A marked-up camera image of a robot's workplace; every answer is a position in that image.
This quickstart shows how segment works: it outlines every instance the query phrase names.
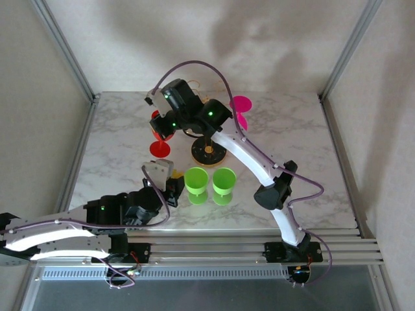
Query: glass panel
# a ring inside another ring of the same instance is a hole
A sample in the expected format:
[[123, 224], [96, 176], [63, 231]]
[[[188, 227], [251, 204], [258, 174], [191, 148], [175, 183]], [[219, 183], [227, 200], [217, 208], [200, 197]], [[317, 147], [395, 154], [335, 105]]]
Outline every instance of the glass panel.
[[[312, 277], [325, 267], [314, 267]], [[282, 280], [139, 281], [109, 289], [104, 281], [42, 281], [35, 311], [72, 310], [378, 310], [366, 266], [335, 266], [321, 282], [292, 288]]]

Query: green cup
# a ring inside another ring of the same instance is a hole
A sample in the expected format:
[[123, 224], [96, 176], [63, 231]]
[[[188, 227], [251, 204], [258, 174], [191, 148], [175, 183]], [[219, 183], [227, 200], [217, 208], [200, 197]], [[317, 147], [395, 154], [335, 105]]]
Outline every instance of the green cup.
[[227, 167], [213, 173], [213, 201], [217, 205], [227, 205], [232, 201], [232, 190], [236, 184], [236, 174]]
[[184, 184], [189, 191], [189, 201], [200, 205], [208, 199], [206, 191], [209, 183], [209, 174], [201, 167], [192, 167], [184, 174]]

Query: cable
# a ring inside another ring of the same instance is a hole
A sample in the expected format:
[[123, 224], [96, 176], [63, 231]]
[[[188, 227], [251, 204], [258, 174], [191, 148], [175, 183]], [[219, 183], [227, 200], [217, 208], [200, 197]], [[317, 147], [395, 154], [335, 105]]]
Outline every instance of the cable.
[[311, 236], [315, 237], [317, 240], [319, 240], [324, 245], [324, 247], [327, 249], [327, 252], [329, 253], [329, 266], [327, 267], [327, 269], [325, 270], [325, 272], [321, 276], [319, 276], [317, 279], [315, 279], [315, 280], [313, 280], [311, 282], [307, 282], [306, 285], [309, 286], [309, 285], [315, 284], [317, 282], [320, 282], [330, 272], [331, 266], [333, 265], [333, 256], [331, 254], [331, 250], [330, 250], [329, 246], [327, 245], [326, 242], [324, 242], [324, 240], [322, 238], [320, 238], [315, 233], [313, 233], [313, 232], [311, 232], [309, 230], [306, 230], [306, 229], [302, 228], [299, 225], [299, 223], [296, 221], [296, 219], [294, 217], [294, 212], [292, 211], [292, 207], [290, 205], [288, 207], [288, 210], [289, 210], [290, 217], [292, 218], [292, 221], [297, 226], [297, 228], [300, 231], [303, 231], [304, 233], [308, 233], [309, 235], [311, 235]]
[[[225, 85], [225, 88], [226, 88], [226, 91], [228, 92], [228, 95], [229, 95], [229, 98], [230, 98], [230, 102], [231, 102], [231, 108], [232, 108], [232, 113], [233, 113], [233, 116], [236, 116], [237, 115], [237, 112], [236, 112], [236, 105], [235, 105], [235, 102], [233, 101], [233, 95], [232, 95], [232, 91], [231, 91], [231, 88], [230, 88], [230, 86], [229, 86], [229, 83], [228, 83], [228, 81], [225, 79], [225, 77], [224, 77], [224, 75], [218, 70], [218, 69], [216, 69], [215, 67], [213, 67], [211, 64], [209, 64], [209, 63], [206, 63], [206, 62], [203, 62], [203, 61], [201, 61], [201, 60], [188, 60], [188, 61], [186, 61], [186, 62], [182, 62], [182, 63], [179, 63], [179, 64], [177, 64], [177, 65], [175, 65], [173, 68], [171, 68], [169, 71], [167, 71], [163, 76], [162, 76], [162, 78], [159, 80], [159, 82], [157, 82], [157, 84], [156, 84], [156, 86], [154, 87], [154, 89], [151, 91], [151, 94], [152, 95], [154, 95], [154, 94], [156, 94], [156, 91], [157, 91], [157, 89], [161, 86], [161, 84], [163, 83], [163, 81], [173, 72], [173, 71], [175, 71], [175, 70], [177, 70], [177, 69], [179, 69], [179, 68], [181, 68], [181, 67], [183, 67], [183, 66], [185, 66], [185, 65], [189, 65], [189, 64], [192, 64], [192, 63], [195, 63], [195, 64], [199, 64], [199, 65], [203, 65], [203, 66], [206, 66], [206, 67], [208, 67], [208, 68], [210, 68], [211, 70], [213, 70], [218, 76], [220, 76], [220, 78], [222, 79], [222, 81], [223, 81], [223, 84]], [[316, 187], [318, 187], [318, 188], [320, 188], [320, 190], [316, 193], [316, 194], [313, 194], [313, 195], [310, 195], [310, 196], [304, 196], [304, 197], [302, 197], [302, 198], [297, 198], [297, 199], [293, 199], [293, 200], [291, 200], [290, 202], [289, 202], [289, 204], [293, 204], [293, 203], [295, 203], [295, 202], [300, 202], [300, 201], [305, 201], [305, 200], [310, 200], [310, 199], [314, 199], [314, 198], [317, 198], [317, 197], [319, 197], [319, 196], [321, 196], [323, 193], [324, 193], [324, 188], [323, 188], [323, 186], [321, 186], [321, 184], [319, 184], [319, 183], [317, 183], [316, 181], [313, 181], [313, 180], [311, 180], [311, 179], [309, 179], [309, 178], [306, 178], [306, 177], [304, 177], [304, 176], [301, 176], [301, 175], [298, 175], [298, 174], [296, 174], [296, 173], [293, 173], [293, 172], [291, 172], [291, 171], [289, 171], [289, 170], [287, 170], [287, 169], [285, 169], [285, 168], [283, 168], [283, 167], [281, 167], [281, 166], [279, 166], [279, 165], [277, 165], [271, 158], [269, 158], [261, 149], [259, 149], [253, 142], [251, 142], [246, 136], [245, 136], [245, 134], [242, 132], [242, 130], [241, 130], [241, 127], [240, 127], [240, 125], [239, 125], [239, 122], [238, 122], [238, 120], [237, 120], [237, 118], [236, 117], [234, 117], [233, 118], [233, 120], [234, 120], [234, 122], [235, 122], [235, 126], [236, 126], [236, 129], [237, 129], [237, 131], [238, 131], [238, 134], [241, 136], [241, 139], [242, 140], [244, 140], [247, 144], [249, 144], [256, 152], [258, 152], [259, 154], [261, 154], [270, 164], [272, 164], [272, 166], [273, 167], [276, 167], [276, 168], [278, 168], [279, 170], [281, 170], [282, 172], [285, 172], [285, 173], [288, 173], [288, 174], [290, 174], [290, 175], [292, 175], [293, 177], [296, 177], [296, 178], [298, 178], [298, 179], [300, 179], [300, 180], [302, 180], [302, 181], [305, 181], [305, 182], [307, 182], [307, 183], [310, 183], [310, 184], [312, 184], [312, 185], [314, 185], [314, 186], [316, 186]]]
[[44, 220], [42, 222], [36, 222], [34, 224], [21, 225], [19, 227], [15, 227], [15, 228], [12, 228], [12, 229], [2, 230], [2, 231], [0, 231], [0, 235], [3, 235], [5, 233], [14, 233], [16, 231], [35, 228], [35, 227], [39, 227], [41, 225], [50, 225], [50, 224], [82, 225], [84, 227], [94, 228], [94, 229], [141, 229], [141, 228], [157, 227], [159, 225], [165, 224], [169, 220], [170, 215], [171, 215], [169, 205], [167, 204], [167, 202], [166, 202], [165, 198], [163, 197], [163, 194], [161, 193], [159, 188], [157, 188], [156, 184], [153, 182], [153, 180], [148, 175], [147, 171], [145, 170], [145, 165], [143, 165], [141, 167], [141, 169], [144, 173], [144, 176], [147, 178], [148, 182], [151, 184], [154, 191], [156, 191], [156, 194], [158, 195], [159, 199], [161, 200], [161, 202], [164, 204], [164, 206], [166, 208], [167, 215], [160, 222], [157, 222], [155, 224], [150, 224], [150, 225], [95, 225], [95, 224], [89, 224], [87, 222], [83, 222], [81, 220], [72, 220], [72, 219], [65, 219], [64, 218], [64, 219], [56, 219], [56, 220]]
[[[111, 275], [110, 280], [108, 281], [108, 282], [110, 283], [110, 287], [116, 287], [116, 288], [118, 288], [118, 289], [121, 289], [121, 288], [131, 287], [131, 286], [134, 286], [134, 285], [136, 284], [135, 280], [134, 280], [131, 276], [129, 276], [129, 275], [127, 275], [127, 274], [125, 273], [125, 271], [126, 271], [126, 270], [128, 271], [130, 268], [121, 268], [121, 269], [116, 269], [116, 268], [114, 268], [113, 266], [111, 266], [108, 262], [106, 262], [104, 259], [101, 259], [101, 258], [97, 258], [97, 259], [98, 259], [99, 261], [101, 261], [103, 264], [105, 264], [105, 265], [107, 266], [107, 268], [108, 268], [108, 269], [110, 269], [110, 270], [112, 270], [112, 271], [114, 272], [114, 274], [113, 274], [113, 275]], [[113, 277], [114, 277], [114, 276], [116, 276], [116, 275], [121, 275], [122, 277], [127, 278], [130, 282], [129, 282], [128, 284], [113, 285], [113, 283], [112, 283], [112, 279], [113, 279]]]

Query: white wall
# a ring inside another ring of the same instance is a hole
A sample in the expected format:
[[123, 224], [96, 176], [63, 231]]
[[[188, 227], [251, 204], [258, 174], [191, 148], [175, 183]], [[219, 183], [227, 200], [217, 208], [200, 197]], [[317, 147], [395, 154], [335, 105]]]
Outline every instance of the white wall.
[[[148, 91], [190, 59], [217, 66], [236, 91], [318, 92], [367, 0], [47, 2], [96, 92]], [[214, 89], [208, 70], [179, 76]]]
[[415, 1], [384, 0], [330, 96], [402, 310], [415, 310]]
[[[0, 8], [0, 213], [51, 213], [88, 104], [28, 0]], [[25, 266], [0, 267], [0, 309]]]

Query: white marble surface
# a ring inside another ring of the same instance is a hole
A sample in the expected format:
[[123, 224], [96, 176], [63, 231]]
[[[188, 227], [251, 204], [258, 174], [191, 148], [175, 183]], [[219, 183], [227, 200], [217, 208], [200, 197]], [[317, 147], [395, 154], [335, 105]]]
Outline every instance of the white marble surface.
[[[248, 135], [278, 164], [294, 160], [298, 173], [320, 182], [326, 189], [316, 200], [294, 206], [297, 220], [308, 228], [356, 228], [342, 174], [329, 136], [324, 115], [314, 93], [245, 92], [254, 106], [245, 113]], [[154, 108], [144, 101], [142, 92], [103, 93], [93, 121], [82, 160], [71, 208], [106, 194], [140, 189], [142, 162], [154, 159], [149, 146], [155, 141], [148, 121]], [[228, 104], [225, 93], [215, 98]], [[167, 159], [185, 171], [195, 166], [190, 154], [193, 139], [176, 132], [168, 142]], [[238, 177], [232, 202], [225, 207], [213, 203], [209, 183], [208, 201], [194, 206], [184, 190], [171, 219], [159, 229], [270, 229], [278, 228], [269, 211], [254, 201], [259, 182], [239, 160], [228, 153], [221, 166], [232, 168]], [[214, 168], [207, 169], [210, 176]], [[292, 197], [308, 195], [317, 189], [300, 180], [292, 182]], [[154, 219], [165, 216], [160, 212]]]

